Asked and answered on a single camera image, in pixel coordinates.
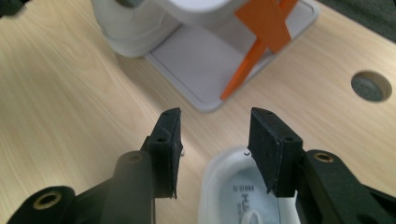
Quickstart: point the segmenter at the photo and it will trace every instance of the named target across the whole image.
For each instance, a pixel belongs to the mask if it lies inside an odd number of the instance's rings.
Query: orange stand
[[[256,41],[220,96],[221,100],[227,99],[242,85],[267,48],[277,53],[291,41],[285,19],[296,3],[297,0],[282,0],[279,4],[276,0],[249,0],[235,12],[235,16],[256,36]]]

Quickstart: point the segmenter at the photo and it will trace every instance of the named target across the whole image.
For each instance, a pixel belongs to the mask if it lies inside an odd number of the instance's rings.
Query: gray fabric
[[[396,0],[319,0],[396,43]]]

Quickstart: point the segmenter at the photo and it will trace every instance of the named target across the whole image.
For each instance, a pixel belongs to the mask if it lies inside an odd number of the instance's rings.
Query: wooden table
[[[396,46],[321,6],[316,23],[215,112],[201,113],[145,59],[116,55],[90,1],[36,0],[0,20],[0,222],[31,194],[76,193],[111,177],[160,113],[182,109],[177,200],[157,221],[196,223],[206,165],[248,144],[250,108],[277,113],[304,139],[341,157],[364,184],[396,196],[396,98],[362,100],[350,80],[373,70],[396,86]]]

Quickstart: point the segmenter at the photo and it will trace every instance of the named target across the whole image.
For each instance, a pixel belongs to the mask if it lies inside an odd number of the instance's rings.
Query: round hole
[[[132,155],[128,158],[129,163],[136,163],[139,161],[142,161],[142,156],[140,156],[140,155]]]
[[[389,81],[372,71],[357,73],[352,78],[351,85],[359,97],[371,102],[385,101],[392,95],[392,86]]]
[[[52,207],[62,198],[62,194],[58,191],[51,191],[38,197],[33,203],[33,208],[43,210]]]
[[[318,161],[323,161],[323,162],[333,162],[334,159],[329,156],[328,154],[325,153],[317,153],[315,154],[315,159],[317,159]]]
[[[377,224],[378,222],[373,218],[367,215],[358,215],[358,221],[364,224]]]

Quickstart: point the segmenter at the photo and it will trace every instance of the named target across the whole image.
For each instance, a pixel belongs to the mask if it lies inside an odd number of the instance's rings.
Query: white tray
[[[291,38],[312,24],[318,14],[314,2],[300,0],[286,20]],[[201,111],[214,110],[224,103],[220,96],[255,40],[235,17],[206,28],[182,25],[146,56]],[[247,80],[274,58],[267,51]]]

